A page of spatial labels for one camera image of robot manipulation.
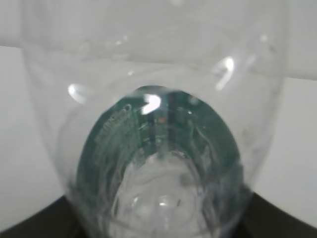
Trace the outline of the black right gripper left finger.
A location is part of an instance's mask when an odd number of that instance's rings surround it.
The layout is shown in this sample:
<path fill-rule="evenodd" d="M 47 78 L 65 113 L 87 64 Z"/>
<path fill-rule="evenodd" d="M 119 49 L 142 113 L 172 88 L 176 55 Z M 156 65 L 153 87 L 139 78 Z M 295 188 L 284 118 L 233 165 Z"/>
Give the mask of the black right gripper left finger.
<path fill-rule="evenodd" d="M 2 238 L 83 238 L 84 230 L 64 196 L 21 223 L 0 233 Z"/>

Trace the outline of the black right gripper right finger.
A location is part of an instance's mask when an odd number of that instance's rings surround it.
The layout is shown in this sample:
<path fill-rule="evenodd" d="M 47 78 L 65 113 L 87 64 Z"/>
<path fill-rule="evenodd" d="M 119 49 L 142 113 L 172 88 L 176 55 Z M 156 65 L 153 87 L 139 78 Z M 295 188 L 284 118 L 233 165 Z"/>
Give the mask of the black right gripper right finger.
<path fill-rule="evenodd" d="M 254 194 L 234 238 L 317 238 L 316 228 Z"/>

